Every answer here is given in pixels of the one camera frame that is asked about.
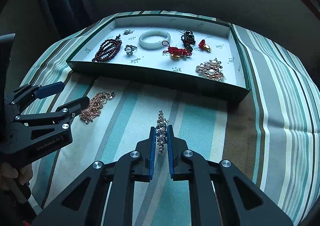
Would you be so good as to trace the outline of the person's left hand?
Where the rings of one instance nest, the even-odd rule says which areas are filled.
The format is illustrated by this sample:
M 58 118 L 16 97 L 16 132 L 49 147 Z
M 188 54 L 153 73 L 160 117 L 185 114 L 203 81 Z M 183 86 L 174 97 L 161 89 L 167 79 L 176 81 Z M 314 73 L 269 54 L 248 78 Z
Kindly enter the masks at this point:
M 32 165 L 29 164 L 21 168 L 20 171 L 18 172 L 10 164 L 4 162 L 3 164 L 1 164 L 0 175 L 1 175 L 1 189 L 9 190 L 9 187 L 8 187 L 9 179 L 17 178 L 21 185 L 24 185 L 25 183 L 29 183 L 29 181 L 33 177 L 33 169 L 32 169 Z

